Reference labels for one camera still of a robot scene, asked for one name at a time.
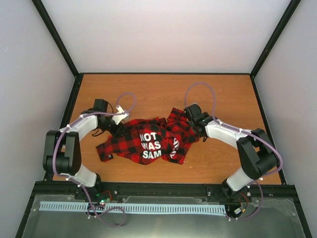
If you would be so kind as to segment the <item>red black plaid shirt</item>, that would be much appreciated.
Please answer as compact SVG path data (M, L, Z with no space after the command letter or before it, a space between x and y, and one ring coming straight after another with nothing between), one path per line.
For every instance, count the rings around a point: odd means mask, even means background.
M96 147L101 161L109 161L116 154L141 165L158 158L182 165L191 145L199 141L185 113L177 108L167 118L134 119L123 129L121 137L109 136Z

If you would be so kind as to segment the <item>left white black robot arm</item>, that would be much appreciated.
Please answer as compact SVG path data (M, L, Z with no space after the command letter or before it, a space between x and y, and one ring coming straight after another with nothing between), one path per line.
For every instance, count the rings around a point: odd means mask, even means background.
M83 111L74 122L48 131L44 146L44 170L86 187L85 193L94 200L102 196L103 187L98 184L100 176L82 164L80 141L96 129L120 135L122 122L130 116L120 105L116 105L116 113L108 113L107 107L108 101L96 99L93 107Z

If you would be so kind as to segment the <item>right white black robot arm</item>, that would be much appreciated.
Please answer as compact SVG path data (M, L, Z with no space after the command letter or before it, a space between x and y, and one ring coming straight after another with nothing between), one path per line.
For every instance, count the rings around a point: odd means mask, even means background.
M280 165L277 151L264 130L233 127L203 113L198 104L185 107L184 112L193 131L203 141L216 139L238 151L241 167L222 182L225 199L233 199L247 185Z

